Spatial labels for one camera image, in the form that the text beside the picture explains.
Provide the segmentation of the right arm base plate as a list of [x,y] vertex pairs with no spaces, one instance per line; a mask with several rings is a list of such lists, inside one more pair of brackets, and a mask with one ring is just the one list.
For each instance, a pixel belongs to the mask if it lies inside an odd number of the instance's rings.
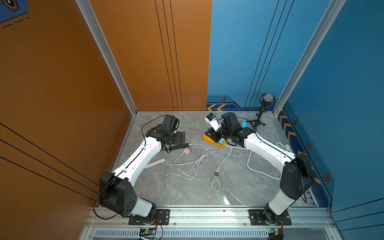
[[270,210],[251,209],[248,210],[252,226],[291,226],[292,221],[288,211],[276,215]]

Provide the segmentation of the pink charger cube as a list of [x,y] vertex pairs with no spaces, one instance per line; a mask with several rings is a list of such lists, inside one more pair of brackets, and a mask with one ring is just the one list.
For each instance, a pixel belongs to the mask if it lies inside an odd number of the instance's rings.
[[184,150],[183,150],[183,153],[185,154],[185,155],[189,155],[190,153],[191,153],[191,149],[189,148],[189,147],[186,147]]

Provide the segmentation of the teal charger cube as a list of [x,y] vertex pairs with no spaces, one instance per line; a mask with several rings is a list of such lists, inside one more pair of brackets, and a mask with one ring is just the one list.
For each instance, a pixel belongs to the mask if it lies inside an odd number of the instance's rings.
[[225,139],[220,139],[218,142],[217,142],[218,145],[221,145],[221,146],[224,146],[226,144],[226,141]]

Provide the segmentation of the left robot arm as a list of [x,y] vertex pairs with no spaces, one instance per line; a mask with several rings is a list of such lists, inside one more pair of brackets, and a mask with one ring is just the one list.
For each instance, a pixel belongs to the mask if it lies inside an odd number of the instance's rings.
[[151,159],[161,150],[186,147],[185,133],[179,132],[180,120],[172,115],[162,115],[163,122],[141,132],[143,141],[135,152],[112,173],[100,177],[99,195],[96,203],[123,218],[138,217],[145,224],[157,220],[156,204],[139,198],[134,190],[135,183]]

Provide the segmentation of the black electric toothbrush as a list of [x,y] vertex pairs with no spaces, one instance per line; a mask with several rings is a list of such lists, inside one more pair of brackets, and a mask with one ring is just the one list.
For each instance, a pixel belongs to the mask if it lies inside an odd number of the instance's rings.
[[165,147],[165,150],[167,153],[170,153],[172,150],[183,149],[186,147],[189,147],[189,144],[181,144],[181,145],[174,145],[174,146],[169,145],[169,147]]

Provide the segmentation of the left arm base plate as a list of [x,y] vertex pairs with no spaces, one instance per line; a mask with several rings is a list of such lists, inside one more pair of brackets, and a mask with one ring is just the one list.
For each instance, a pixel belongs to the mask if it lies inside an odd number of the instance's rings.
[[162,226],[167,226],[170,221],[170,209],[156,209],[156,213],[153,218],[150,217],[141,217],[141,216],[133,216],[129,220],[130,226],[155,226],[160,224]]

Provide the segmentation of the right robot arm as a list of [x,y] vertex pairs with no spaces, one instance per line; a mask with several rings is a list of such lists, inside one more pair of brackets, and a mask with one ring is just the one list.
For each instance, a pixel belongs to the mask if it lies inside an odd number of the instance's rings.
[[242,118],[244,124],[241,124],[239,119],[235,113],[230,112],[222,115],[220,123],[217,117],[210,113],[205,117],[205,121],[211,127],[205,134],[216,143],[222,139],[231,140],[234,145],[261,156],[279,170],[280,190],[266,204],[262,217],[267,225],[279,225],[288,208],[300,197],[305,196],[305,192],[314,185],[311,161],[305,154],[296,155],[270,143],[257,133],[253,125],[248,126],[248,119]]

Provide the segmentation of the orange power strip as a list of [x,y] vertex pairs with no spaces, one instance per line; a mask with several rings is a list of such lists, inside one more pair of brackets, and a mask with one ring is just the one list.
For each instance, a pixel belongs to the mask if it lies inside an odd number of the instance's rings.
[[221,146],[221,145],[218,145],[217,143],[213,142],[213,141],[211,140],[211,138],[207,137],[206,135],[203,136],[203,141],[205,141],[205,142],[207,142],[207,143],[209,143],[209,144],[212,144],[212,145],[214,145],[214,146],[220,147],[220,148],[224,148],[224,147],[225,147],[225,145],[224,145],[224,146]]

